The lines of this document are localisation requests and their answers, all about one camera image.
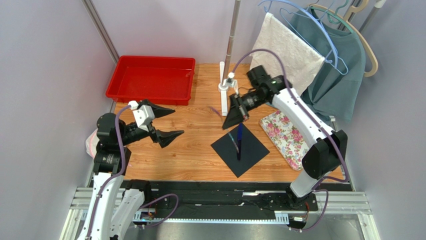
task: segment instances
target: green shirt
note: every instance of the green shirt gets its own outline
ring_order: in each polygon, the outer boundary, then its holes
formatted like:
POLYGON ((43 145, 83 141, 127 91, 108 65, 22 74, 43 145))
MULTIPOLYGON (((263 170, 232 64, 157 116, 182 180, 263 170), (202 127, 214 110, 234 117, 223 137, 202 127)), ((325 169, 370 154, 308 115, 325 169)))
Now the green shirt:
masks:
MULTIPOLYGON (((318 18, 312 9, 309 9, 308 12, 318 18)), ((328 21, 327 16, 323 18, 323 21, 324 23, 328 21)), ((326 56, 330 52, 329 42, 310 18, 294 15, 290 23, 321 55, 326 56)), ((331 64, 324 63, 313 82, 303 92, 301 98, 323 121, 329 122, 329 116, 335 116, 349 122, 352 118, 355 100, 363 80, 366 54, 356 33, 333 29, 325 24, 324 28, 334 43, 338 56, 346 63, 349 72, 346 75, 342 75, 331 64)), ((330 54, 328 59, 334 60, 333 53, 330 54)), ((340 60, 337 68, 342 73, 346 71, 340 60)))

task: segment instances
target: beige hanger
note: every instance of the beige hanger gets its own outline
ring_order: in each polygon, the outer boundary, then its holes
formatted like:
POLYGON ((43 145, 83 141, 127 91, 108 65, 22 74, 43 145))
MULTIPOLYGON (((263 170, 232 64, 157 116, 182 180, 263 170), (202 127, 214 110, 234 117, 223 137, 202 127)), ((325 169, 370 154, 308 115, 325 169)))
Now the beige hanger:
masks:
POLYGON ((346 14, 344 15, 344 17, 342 17, 343 20, 348 21, 349 17, 351 16, 352 13, 359 13, 362 10, 364 10, 367 5, 369 4, 369 0, 364 0, 361 2, 361 4, 359 6, 350 6, 347 11, 346 14))
MULTIPOLYGON (((357 13, 357 12, 363 10, 366 7, 365 5, 367 5, 367 4, 368 4, 368 0, 364 0, 359 7, 354 7, 351 11, 353 11, 353 13, 357 13)), ((327 10, 327 7, 325 7, 325 6, 321 6, 321 5, 317 5, 317 4, 314 4, 312 6, 317 7, 319 9, 327 10)), ((330 9, 328 10, 328 12, 335 14, 335 12, 333 10, 330 10, 330 9)), ((379 63, 377 62, 376 55, 374 55, 374 52, 373 52, 372 48, 370 47, 369 43, 366 41, 366 39, 363 37, 363 35, 361 35, 361 33, 358 31, 358 29, 356 29, 350 22, 348 22, 347 19, 344 19, 344 21, 358 35, 359 40, 361 40, 362 46, 364 47, 365 53, 367 54, 368 58, 371 61, 372 68, 371 68, 370 71, 364 72, 364 77, 373 76, 374 74, 377 73, 377 70, 379 69, 379 63)))

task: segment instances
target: red plastic tray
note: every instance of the red plastic tray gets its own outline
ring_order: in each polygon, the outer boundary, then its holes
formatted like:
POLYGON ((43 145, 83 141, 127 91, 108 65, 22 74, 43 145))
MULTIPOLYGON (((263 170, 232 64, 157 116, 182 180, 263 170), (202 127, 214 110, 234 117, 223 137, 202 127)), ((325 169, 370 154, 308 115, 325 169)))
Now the red plastic tray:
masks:
POLYGON ((194 58, 122 56, 106 96, 116 102, 150 100, 154 104, 188 105, 194 58))

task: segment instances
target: white pole base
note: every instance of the white pole base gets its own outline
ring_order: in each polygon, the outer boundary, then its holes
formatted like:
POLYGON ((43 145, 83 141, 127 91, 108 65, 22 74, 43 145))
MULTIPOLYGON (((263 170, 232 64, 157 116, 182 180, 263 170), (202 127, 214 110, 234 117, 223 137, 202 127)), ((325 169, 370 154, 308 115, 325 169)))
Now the white pole base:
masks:
POLYGON ((228 86, 223 86, 222 85, 222 77, 224 76, 224 70, 225 70, 225 62, 221 61, 219 62, 219 72, 220 72, 220 82, 219 85, 217 86, 217 89, 220 92, 220 105, 221 105, 221 113, 222 116, 226 116, 228 115, 228 86))

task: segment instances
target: gray floor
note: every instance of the gray floor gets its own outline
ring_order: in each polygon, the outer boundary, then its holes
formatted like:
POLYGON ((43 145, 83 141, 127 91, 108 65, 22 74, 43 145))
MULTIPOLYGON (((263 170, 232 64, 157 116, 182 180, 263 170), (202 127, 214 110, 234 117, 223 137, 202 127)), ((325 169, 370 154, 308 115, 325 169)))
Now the gray floor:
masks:
MULTIPOLYGON (((307 226, 316 221, 310 216, 307 226)), ((268 224, 163 223, 146 230, 131 228, 125 240, 363 240, 354 215, 325 215, 313 230, 289 231, 287 226, 268 224)))

